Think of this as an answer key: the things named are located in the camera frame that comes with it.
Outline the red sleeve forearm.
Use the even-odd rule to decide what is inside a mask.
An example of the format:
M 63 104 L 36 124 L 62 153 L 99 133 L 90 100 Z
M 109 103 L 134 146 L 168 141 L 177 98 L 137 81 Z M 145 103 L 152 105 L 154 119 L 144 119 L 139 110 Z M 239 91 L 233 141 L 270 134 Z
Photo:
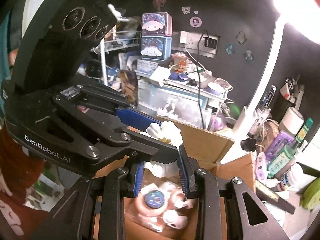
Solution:
M 37 182 L 44 160 L 28 152 L 1 129 L 1 213 L 19 239 L 29 239 L 48 216 L 47 211 L 25 206 L 27 194 Z

